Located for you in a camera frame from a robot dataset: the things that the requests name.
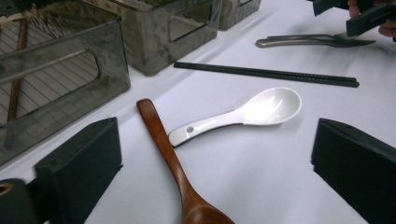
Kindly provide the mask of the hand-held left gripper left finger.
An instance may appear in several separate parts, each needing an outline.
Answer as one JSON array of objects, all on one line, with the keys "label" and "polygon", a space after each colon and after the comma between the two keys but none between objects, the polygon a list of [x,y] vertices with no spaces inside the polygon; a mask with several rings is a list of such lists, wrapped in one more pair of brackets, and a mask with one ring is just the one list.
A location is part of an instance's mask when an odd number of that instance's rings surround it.
[{"label": "hand-held left gripper left finger", "polygon": [[121,169],[118,121],[96,121],[35,165],[40,214],[50,224],[84,224]]}]

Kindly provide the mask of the brown wooden spoon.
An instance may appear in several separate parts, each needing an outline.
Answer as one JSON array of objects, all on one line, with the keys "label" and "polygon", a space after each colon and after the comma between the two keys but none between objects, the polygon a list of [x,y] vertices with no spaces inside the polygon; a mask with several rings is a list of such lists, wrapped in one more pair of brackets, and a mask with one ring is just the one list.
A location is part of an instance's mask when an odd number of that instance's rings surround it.
[{"label": "brown wooden spoon", "polygon": [[182,224],[234,224],[218,208],[203,199],[193,188],[177,158],[161,119],[150,99],[136,103],[148,132],[177,183],[182,206]]}]

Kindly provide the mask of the metal fork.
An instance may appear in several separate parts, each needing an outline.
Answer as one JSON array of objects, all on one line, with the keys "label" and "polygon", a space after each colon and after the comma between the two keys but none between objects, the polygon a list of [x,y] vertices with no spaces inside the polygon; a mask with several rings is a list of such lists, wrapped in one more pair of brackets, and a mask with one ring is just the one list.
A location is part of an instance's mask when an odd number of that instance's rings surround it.
[{"label": "metal fork", "polygon": [[356,36],[347,36],[347,33],[336,35],[274,35],[267,36],[269,39],[299,39],[299,38],[324,38],[324,39],[354,39]]}]

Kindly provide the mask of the white ceramic spoon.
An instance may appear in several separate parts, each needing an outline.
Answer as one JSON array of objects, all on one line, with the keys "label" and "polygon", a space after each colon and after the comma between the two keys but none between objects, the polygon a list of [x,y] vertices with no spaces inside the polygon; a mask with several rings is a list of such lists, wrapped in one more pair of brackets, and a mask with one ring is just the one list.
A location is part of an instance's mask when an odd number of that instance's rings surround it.
[{"label": "white ceramic spoon", "polygon": [[178,147],[192,138],[209,131],[231,125],[272,126],[294,118],[301,110],[301,96],[289,88],[272,88],[262,91],[238,108],[184,124],[168,136]]}]

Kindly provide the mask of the transparent grey plastic bin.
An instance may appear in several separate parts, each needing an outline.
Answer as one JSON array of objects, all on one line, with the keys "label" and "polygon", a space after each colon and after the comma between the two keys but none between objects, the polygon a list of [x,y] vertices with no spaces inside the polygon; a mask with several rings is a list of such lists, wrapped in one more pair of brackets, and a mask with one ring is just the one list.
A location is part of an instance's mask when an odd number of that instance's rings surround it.
[{"label": "transparent grey plastic bin", "polygon": [[221,0],[84,0],[121,17],[127,63],[146,76],[217,36]]},{"label": "transparent grey plastic bin", "polygon": [[120,16],[83,0],[0,0],[0,166],[129,88]]},{"label": "transparent grey plastic bin", "polygon": [[262,0],[222,0],[219,29],[228,30],[252,13],[256,12]]}]

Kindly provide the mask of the metal forks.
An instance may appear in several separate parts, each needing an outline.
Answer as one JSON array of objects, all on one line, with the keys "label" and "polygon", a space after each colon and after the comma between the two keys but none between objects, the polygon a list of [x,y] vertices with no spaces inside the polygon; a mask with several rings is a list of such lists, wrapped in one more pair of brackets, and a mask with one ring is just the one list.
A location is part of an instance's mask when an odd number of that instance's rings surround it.
[{"label": "metal forks", "polygon": [[374,44],[375,40],[323,40],[323,39],[259,39],[256,46],[272,48],[281,46],[324,45],[334,48],[352,48]]}]

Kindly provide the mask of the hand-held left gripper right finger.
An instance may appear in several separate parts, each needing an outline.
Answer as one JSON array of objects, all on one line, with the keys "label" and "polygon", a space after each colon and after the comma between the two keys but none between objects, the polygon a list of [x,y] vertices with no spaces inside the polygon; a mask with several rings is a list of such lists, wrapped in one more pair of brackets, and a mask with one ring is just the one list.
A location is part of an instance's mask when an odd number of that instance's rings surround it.
[{"label": "hand-held left gripper right finger", "polygon": [[396,148],[351,125],[320,119],[314,171],[369,224],[396,224]]}]

